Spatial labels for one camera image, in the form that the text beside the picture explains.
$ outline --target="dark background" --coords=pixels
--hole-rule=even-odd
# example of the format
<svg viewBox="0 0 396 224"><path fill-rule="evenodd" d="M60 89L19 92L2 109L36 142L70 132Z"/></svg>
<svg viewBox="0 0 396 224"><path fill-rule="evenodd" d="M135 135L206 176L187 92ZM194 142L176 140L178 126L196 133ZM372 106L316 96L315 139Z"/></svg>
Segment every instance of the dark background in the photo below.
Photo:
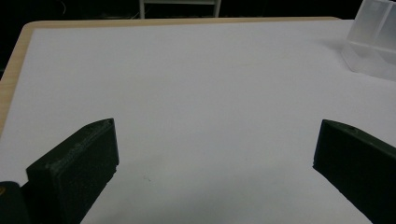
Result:
<svg viewBox="0 0 396 224"><path fill-rule="evenodd" d="M220 17L333 16L354 19L362 0L222 0ZM138 0L1 0L0 77L30 21L138 19ZM212 17L213 6L146 5L146 18Z"/></svg>

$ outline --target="plastic container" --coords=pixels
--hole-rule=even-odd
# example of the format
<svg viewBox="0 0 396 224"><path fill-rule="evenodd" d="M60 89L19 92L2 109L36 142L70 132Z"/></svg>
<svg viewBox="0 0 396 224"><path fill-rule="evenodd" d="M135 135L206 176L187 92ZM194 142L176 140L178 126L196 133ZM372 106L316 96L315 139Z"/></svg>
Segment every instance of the plastic container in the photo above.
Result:
<svg viewBox="0 0 396 224"><path fill-rule="evenodd" d="M342 55L354 72L396 81L396 3L364 0Z"/></svg>

